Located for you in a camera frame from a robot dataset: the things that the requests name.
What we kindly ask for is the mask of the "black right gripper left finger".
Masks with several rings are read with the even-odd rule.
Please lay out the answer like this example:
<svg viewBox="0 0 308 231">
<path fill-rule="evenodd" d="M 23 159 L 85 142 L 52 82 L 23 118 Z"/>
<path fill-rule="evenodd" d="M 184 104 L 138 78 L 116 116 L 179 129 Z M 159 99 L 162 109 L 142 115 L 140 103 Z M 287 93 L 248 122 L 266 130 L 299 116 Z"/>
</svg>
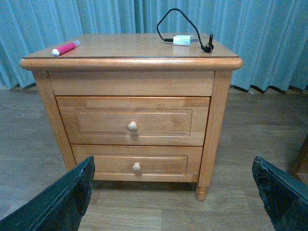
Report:
<svg viewBox="0 0 308 231">
<path fill-rule="evenodd" d="M 27 204 L 0 221 L 2 231 L 77 231 L 90 203 L 95 172 L 87 157 Z"/>
</svg>

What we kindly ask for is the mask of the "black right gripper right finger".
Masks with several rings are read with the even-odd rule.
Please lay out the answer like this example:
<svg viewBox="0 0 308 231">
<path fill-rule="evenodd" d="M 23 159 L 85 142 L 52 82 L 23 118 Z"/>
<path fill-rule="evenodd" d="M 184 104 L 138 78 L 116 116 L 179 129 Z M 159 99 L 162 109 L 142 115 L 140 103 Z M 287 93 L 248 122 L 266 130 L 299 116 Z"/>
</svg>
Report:
<svg viewBox="0 0 308 231">
<path fill-rule="evenodd" d="M 308 229 L 308 186 L 260 156 L 252 165 L 264 209 L 276 231 Z"/>
</svg>

